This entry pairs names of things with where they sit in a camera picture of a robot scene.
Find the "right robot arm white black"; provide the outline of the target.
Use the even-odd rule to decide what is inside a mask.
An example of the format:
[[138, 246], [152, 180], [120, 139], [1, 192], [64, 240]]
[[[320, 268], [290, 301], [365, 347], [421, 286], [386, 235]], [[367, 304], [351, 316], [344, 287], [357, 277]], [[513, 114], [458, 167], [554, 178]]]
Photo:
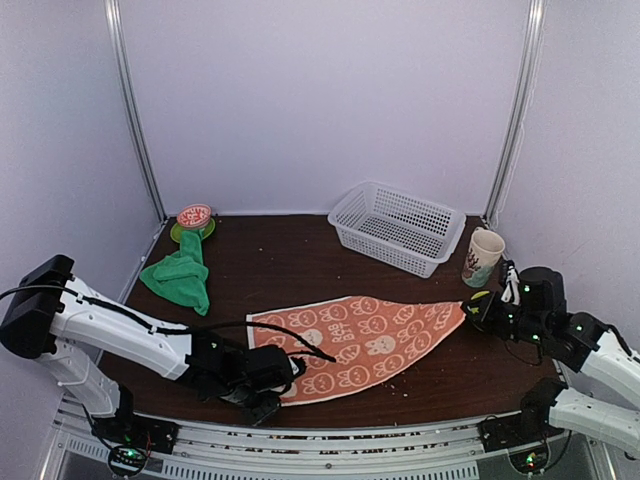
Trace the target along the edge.
[[512, 430], [519, 442], [570, 430], [639, 455], [639, 354], [617, 328], [567, 309], [561, 273], [548, 267], [509, 266], [502, 291], [479, 292], [463, 302], [465, 318], [503, 341], [526, 342], [575, 373], [597, 380], [631, 403], [598, 401], [566, 383], [544, 378], [521, 400]]

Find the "orange rabbit pattern towel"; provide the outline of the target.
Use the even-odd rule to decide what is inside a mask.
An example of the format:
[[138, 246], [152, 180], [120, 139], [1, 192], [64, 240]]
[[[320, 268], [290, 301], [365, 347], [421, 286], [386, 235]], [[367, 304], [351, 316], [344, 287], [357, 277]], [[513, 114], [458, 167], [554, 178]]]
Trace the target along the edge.
[[367, 296], [249, 314], [248, 344], [276, 345], [307, 370], [285, 407], [357, 394], [404, 372], [464, 321], [459, 301], [404, 304]]

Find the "green microfiber towel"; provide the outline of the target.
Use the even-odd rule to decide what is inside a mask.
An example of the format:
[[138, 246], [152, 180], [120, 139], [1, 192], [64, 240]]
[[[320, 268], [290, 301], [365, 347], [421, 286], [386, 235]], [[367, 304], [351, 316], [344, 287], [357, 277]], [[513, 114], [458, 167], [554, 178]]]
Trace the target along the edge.
[[185, 232], [179, 250], [140, 273], [142, 283], [157, 296], [176, 305], [192, 308], [205, 316], [210, 308], [206, 281], [209, 269], [204, 265], [202, 240]]

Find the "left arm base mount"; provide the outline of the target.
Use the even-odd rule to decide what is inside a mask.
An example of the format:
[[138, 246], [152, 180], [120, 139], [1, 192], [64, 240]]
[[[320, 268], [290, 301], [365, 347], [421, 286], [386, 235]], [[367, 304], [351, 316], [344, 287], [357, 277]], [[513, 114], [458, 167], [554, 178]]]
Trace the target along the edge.
[[131, 478], [147, 466], [152, 453], [171, 454], [179, 433], [174, 422], [134, 416], [126, 428], [115, 419], [90, 417], [91, 433], [107, 448], [113, 474]]

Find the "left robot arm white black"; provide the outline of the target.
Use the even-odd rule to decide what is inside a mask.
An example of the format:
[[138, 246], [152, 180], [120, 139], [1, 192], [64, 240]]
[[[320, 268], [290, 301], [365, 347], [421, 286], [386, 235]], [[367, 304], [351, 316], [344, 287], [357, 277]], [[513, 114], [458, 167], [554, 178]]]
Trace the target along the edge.
[[45, 366], [123, 444], [144, 433], [133, 395], [104, 374], [82, 344], [141, 365], [193, 390], [201, 401], [235, 405], [254, 424], [280, 408], [282, 394], [306, 371], [303, 359], [281, 347], [250, 349], [211, 327], [171, 324], [115, 303], [76, 277], [73, 265], [55, 255], [8, 291], [1, 344]]

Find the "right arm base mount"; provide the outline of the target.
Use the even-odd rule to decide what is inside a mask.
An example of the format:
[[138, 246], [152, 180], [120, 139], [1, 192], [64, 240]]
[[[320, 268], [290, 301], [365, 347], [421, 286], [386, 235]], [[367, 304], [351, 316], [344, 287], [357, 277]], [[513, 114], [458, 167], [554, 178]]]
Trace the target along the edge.
[[531, 478], [552, 468], [566, 451], [554, 456], [551, 441], [564, 434], [563, 429], [546, 423], [530, 425], [522, 413], [487, 416], [477, 425], [485, 453], [504, 452], [512, 469]]

